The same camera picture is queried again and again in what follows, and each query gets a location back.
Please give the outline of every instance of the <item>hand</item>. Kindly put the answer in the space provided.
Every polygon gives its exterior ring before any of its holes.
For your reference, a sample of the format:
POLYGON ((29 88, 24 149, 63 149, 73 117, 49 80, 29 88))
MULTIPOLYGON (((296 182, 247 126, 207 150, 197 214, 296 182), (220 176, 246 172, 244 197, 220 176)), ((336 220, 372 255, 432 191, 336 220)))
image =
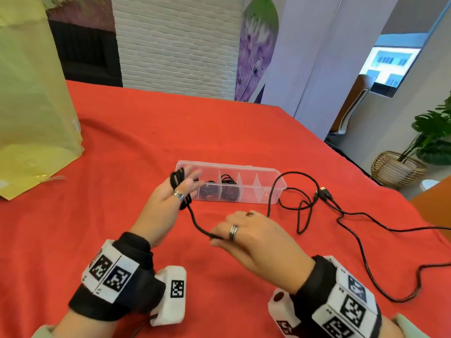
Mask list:
MULTIPOLYGON (((185 167, 185 180, 175 189, 185 197, 188 194, 195 196, 197 189, 204 184, 203 181, 194 181, 202 171, 193 169, 192 165, 185 167)), ((155 188, 138 220, 130 229, 131 233, 148 240, 151 247, 158 246, 174 227, 181 201, 172 195, 173 192, 171 182, 167 178, 155 188)))
POLYGON ((251 217, 244 211, 228 215, 225 222, 211 231, 224 240, 212 239, 210 244, 227 251, 260 278, 296 294, 312 272, 315 261, 279 224, 251 212, 251 217), (238 225, 234 242, 228 240, 232 225, 238 225))

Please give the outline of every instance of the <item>white brick wall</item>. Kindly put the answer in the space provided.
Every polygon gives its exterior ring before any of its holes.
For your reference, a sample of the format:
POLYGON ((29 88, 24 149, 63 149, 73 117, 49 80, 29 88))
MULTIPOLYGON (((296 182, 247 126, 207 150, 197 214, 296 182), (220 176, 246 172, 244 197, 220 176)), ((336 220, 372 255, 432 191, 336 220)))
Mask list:
POLYGON ((112 0, 124 87, 234 99, 243 0, 112 0))

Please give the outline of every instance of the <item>person's left hand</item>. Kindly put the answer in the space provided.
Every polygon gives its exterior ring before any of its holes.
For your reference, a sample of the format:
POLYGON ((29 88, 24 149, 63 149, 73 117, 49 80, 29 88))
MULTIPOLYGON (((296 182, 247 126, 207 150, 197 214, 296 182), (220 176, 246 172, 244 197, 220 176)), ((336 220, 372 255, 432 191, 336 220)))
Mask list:
MULTIPOLYGON (((199 178, 202 171, 199 169, 193 171, 192 165, 186 166, 184 169, 185 180, 175 190, 185 197, 189 193, 191 196, 195 196, 204 181, 194 181, 194 179, 199 178)), ((167 178, 155 188, 138 220, 129 230, 129 232, 148 240, 152 248, 158 246, 174 227, 181 201, 172 195, 173 192, 171 182, 167 178)))

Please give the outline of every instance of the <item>person's right hand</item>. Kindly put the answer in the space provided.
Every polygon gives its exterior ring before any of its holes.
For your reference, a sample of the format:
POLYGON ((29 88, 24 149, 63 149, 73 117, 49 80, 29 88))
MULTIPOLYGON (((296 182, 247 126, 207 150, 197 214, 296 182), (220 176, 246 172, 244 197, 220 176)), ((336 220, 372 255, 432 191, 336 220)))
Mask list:
POLYGON ((312 272, 315 261, 276 222, 251 212, 251 217, 244 211, 228 215, 225 222, 211 231, 223 240, 212 239, 210 244, 227 251, 260 278, 296 294, 312 272), (234 242, 229 241, 232 225, 238 225, 234 242))

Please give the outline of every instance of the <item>cable connector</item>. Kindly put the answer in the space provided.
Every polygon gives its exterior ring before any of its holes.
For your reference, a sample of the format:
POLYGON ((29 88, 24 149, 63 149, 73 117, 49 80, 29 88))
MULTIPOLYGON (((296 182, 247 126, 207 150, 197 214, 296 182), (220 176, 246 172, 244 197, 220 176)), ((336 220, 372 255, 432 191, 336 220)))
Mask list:
POLYGON ((326 201, 327 199, 333 199, 329 190, 325 187, 320 188, 320 191, 318 192, 318 197, 320 197, 324 201, 326 201))

